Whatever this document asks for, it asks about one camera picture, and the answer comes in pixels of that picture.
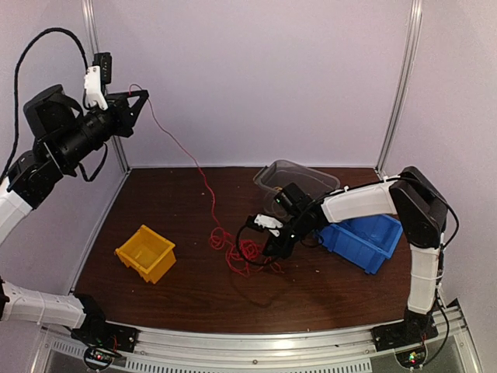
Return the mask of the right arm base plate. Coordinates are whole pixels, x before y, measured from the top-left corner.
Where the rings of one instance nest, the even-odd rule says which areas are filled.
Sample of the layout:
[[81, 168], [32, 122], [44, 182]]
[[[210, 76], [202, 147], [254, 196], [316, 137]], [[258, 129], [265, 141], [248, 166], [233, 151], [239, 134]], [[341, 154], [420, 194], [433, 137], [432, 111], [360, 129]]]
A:
[[421, 324], [417, 321], [402, 320], [392, 324], [375, 326], [372, 337], [376, 351], [397, 349], [413, 344], [420, 344], [425, 340], [439, 335], [432, 322]]

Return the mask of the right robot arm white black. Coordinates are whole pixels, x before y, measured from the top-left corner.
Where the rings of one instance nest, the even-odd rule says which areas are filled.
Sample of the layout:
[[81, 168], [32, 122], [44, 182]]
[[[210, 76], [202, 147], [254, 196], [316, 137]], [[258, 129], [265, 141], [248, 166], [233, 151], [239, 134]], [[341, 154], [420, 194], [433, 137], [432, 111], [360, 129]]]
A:
[[274, 200], [288, 213], [287, 221], [264, 214], [254, 219], [256, 228], [269, 231], [267, 256], [287, 258], [298, 241], [316, 233], [323, 246], [373, 274], [405, 237], [411, 250], [410, 290], [398, 336], [414, 343], [427, 331], [443, 277], [449, 207], [416, 167], [317, 197], [290, 183]]

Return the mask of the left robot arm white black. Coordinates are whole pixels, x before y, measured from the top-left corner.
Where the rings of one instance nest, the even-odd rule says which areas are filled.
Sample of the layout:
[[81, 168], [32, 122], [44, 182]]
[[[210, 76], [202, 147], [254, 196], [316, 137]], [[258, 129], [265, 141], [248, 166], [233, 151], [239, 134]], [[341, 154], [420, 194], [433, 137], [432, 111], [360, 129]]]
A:
[[[35, 137], [31, 150], [9, 167], [1, 183], [1, 239], [36, 210], [64, 177], [86, 175], [82, 160], [106, 148], [113, 136], [128, 138], [148, 100], [146, 89], [101, 96], [84, 112], [62, 85], [45, 89], [23, 107]], [[1, 282], [1, 320], [54, 324], [80, 329], [95, 345], [111, 339], [111, 327], [98, 316], [89, 296], [54, 295]]]

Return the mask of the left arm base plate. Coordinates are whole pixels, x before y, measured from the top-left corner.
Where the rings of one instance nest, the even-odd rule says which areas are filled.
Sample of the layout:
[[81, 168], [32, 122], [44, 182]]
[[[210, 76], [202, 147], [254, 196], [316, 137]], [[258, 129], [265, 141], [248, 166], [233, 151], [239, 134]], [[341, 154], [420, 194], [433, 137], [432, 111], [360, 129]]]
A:
[[138, 330], [134, 327], [113, 324], [99, 318], [86, 318], [79, 328], [71, 329], [74, 339], [114, 352], [133, 353], [137, 335]]

